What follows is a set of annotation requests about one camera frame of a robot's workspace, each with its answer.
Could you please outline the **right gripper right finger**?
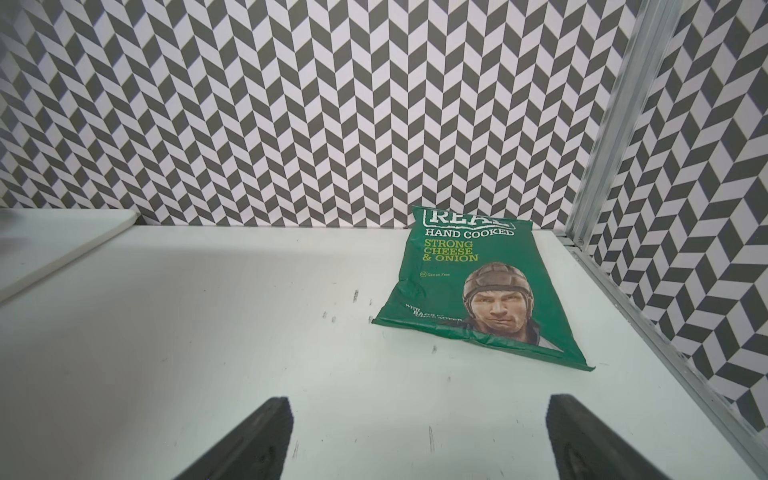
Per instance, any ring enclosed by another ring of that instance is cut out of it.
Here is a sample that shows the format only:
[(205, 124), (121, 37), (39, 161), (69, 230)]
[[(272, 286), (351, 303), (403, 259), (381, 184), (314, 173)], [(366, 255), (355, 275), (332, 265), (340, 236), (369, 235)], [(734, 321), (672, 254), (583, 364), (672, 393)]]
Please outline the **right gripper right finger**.
[(546, 426), (561, 479), (665, 479), (574, 396), (550, 397)]

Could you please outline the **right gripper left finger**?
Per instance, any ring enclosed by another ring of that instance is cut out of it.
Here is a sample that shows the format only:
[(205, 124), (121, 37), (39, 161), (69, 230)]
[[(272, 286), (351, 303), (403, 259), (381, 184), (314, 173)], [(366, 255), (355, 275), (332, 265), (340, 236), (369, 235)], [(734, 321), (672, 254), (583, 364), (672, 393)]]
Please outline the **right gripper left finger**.
[(280, 479), (293, 425), (289, 399), (270, 398), (176, 479)]

